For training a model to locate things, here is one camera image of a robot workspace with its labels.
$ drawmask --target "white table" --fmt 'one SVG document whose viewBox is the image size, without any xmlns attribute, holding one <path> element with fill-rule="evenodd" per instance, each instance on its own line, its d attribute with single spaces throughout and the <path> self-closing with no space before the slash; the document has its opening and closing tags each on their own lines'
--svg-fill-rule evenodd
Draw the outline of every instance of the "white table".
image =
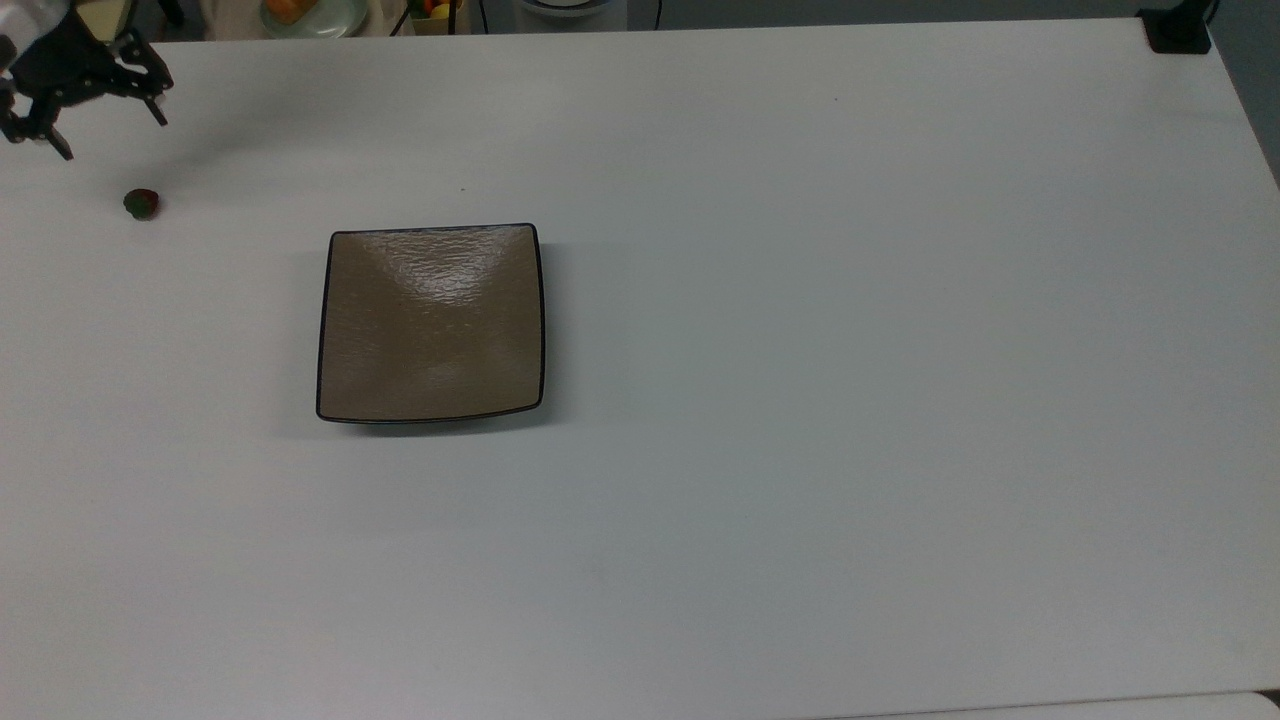
<svg viewBox="0 0 1280 720">
<path fill-rule="evenodd" d="M 166 46 L 0 165 L 0 717 L 1280 685 L 1280 193 L 1137 20 Z M 166 209 L 137 223 L 134 186 Z M 312 414 L 335 229 L 532 222 L 545 405 Z"/>
</svg>

